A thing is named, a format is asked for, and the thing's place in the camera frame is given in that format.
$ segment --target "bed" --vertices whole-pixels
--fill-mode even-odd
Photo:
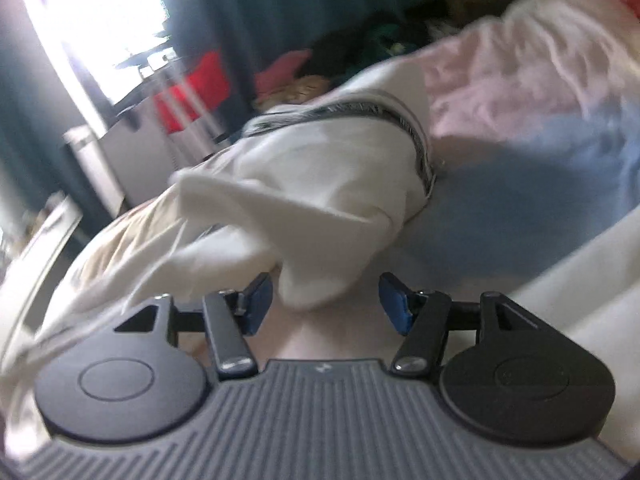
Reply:
[[[438,168],[430,202],[348,283],[346,294],[312,310],[285,308],[276,299],[250,340],[260,361],[389,360],[401,338],[378,305],[376,283],[384,271],[460,300],[498,289],[544,319],[560,319],[556,313],[565,307],[548,283],[517,290],[640,203],[638,38],[640,23],[617,0],[519,0],[503,19],[485,18],[410,56],[429,100],[422,108],[430,111]],[[162,232],[170,226],[167,201],[159,198],[144,218],[138,216],[137,229]],[[84,262],[97,244],[89,245]],[[110,254],[122,261],[138,249],[145,249],[145,240],[134,235],[119,238]],[[92,276],[118,264],[104,254],[92,262]],[[64,303],[67,285],[57,305]],[[54,308],[47,315],[52,325],[68,312]],[[581,318],[566,319],[571,322],[560,328],[572,335]],[[600,352],[592,344],[597,333],[576,337],[610,366],[616,352],[626,351],[611,346]],[[466,344],[464,335],[450,344]],[[202,351],[197,337],[183,345],[194,354]],[[633,383],[635,368],[613,368],[618,381]],[[638,459],[640,434],[625,433],[617,423],[635,415],[633,407],[628,399],[616,405],[604,437],[616,451]],[[9,421],[15,431],[7,443],[16,455],[15,436],[29,423],[22,422],[19,416]],[[32,433],[31,443],[42,437]]]

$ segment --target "gray ribbed surface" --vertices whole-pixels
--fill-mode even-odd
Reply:
[[[628,466],[594,440],[555,450],[481,440],[431,386],[378,362],[271,362],[221,386],[191,424],[127,449],[56,441],[22,465],[38,480],[616,480]]]

